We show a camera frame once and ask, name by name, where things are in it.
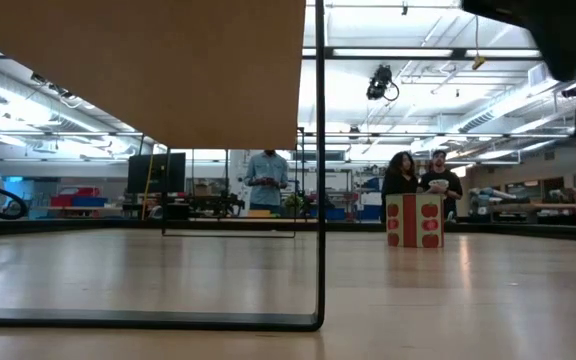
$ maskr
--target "black monitor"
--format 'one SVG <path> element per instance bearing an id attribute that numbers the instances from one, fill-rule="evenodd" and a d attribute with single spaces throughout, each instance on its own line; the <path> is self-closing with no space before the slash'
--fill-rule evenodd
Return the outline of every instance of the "black monitor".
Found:
<path id="1" fill-rule="evenodd" d="M 144 193 L 148 181 L 148 169 L 150 171 L 150 185 L 148 193 L 184 192 L 186 185 L 186 154 L 170 154 L 168 163 L 168 186 L 164 189 L 166 175 L 166 162 L 168 155 L 154 155 L 152 167 L 150 166 L 151 155 L 135 155 L 128 160 L 128 189 L 129 193 Z"/>
<path id="2" fill-rule="evenodd" d="M 469 13 L 526 28 L 532 34 L 552 77 L 575 79 L 576 1 L 463 0 Z"/>

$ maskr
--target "cardboard box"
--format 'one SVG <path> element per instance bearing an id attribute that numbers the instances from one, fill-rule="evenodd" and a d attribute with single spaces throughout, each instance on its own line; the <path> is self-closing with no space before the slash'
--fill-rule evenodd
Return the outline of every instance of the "cardboard box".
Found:
<path id="1" fill-rule="evenodd" d="M 444 247 L 443 196 L 410 194 L 386 196 L 388 245 Z"/>

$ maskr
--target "white ceiling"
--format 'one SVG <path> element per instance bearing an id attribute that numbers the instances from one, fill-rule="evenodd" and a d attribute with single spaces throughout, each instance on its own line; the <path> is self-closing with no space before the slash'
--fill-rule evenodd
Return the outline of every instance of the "white ceiling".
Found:
<path id="1" fill-rule="evenodd" d="M 475 17 L 458 10 L 455 1 L 408 0 L 409 9 L 405 16 L 402 15 L 401 3 L 394 0 L 327 1 L 327 44 L 336 47 L 475 47 Z M 306 47 L 314 46 L 315 34 L 313 1 L 309 0 L 308 4 L 304 31 Z M 478 42 L 481 47 L 534 48 L 527 31 L 485 18 L 479 19 Z M 400 88 L 400 97 L 387 107 L 385 101 L 366 99 L 369 78 L 379 65 L 390 65 L 393 74 L 399 75 L 396 83 Z M 348 131 L 350 125 L 361 125 L 361 130 L 366 132 L 446 131 L 454 121 L 464 119 L 466 114 L 491 103 L 495 96 L 524 84 L 527 71 L 536 65 L 538 62 L 535 61 L 488 61 L 473 71 L 470 62 L 413 61 L 409 64 L 408 61 L 329 60 L 326 62 L 328 131 Z M 456 71 L 454 77 L 445 81 L 451 71 Z M 0 59 L 0 73 L 23 85 L 36 86 L 30 80 L 32 71 L 13 60 Z M 267 90 L 272 91 L 272 86 L 281 85 L 269 82 Z M 436 94 L 431 93 L 433 90 L 437 90 Z M 56 99 L 48 89 L 40 88 L 38 91 Z M 497 132 L 510 132 L 517 124 L 548 116 L 555 112 L 553 104 L 552 96 L 527 103 L 505 114 L 501 121 L 497 121 L 499 126 L 495 129 Z M 89 104 L 83 103 L 75 110 L 119 131 L 132 131 L 131 127 L 101 109 L 88 109 L 83 105 Z M 312 60 L 304 60 L 298 118 L 300 126 L 314 130 L 314 107 L 315 64 Z M 543 127 L 548 126 L 569 124 L 558 120 Z M 472 138 L 461 143 L 446 141 L 443 145 L 455 149 L 478 146 L 485 150 L 495 146 L 495 141 L 484 141 L 482 146 L 479 139 Z M 372 155 L 366 156 L 382 158 L 381 153 L 391 156 L 395 150 L 409 148 L 412 142 L 412 138 L 383 141 L 371 148 Z"/>

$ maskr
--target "wall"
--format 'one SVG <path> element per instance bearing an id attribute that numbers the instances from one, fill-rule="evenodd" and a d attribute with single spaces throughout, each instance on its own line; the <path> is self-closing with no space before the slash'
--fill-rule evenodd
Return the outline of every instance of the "wall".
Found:
<path id="1" fill-rule="evenodd" d="M 493 173 L 487 167 L 468 169 L 471 187 L 501 186 L 514 182 L 543 180 L 556 177 L 564 178 L 565 187 L 574 187 L 576 175 L 576 149 L 562 147 L 555 150 L 554 160 L 545 160 L 543 154 L 527 158 L 521 165 L 497 167 Z"/>

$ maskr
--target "man in light blue shirt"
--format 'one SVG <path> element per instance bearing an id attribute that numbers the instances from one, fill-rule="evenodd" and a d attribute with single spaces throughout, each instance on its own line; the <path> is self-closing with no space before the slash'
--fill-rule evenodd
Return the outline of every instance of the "man in light blue shirt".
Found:
<path id="1" fill-rule="evenodd" d="M 244 183 L 252 186 L 250 210 L 269 210 L 272 214 L 279 214 L 280 189 L 288 186 L 288 162 L 275 150 L 264 150 L 250 158 Z"/>

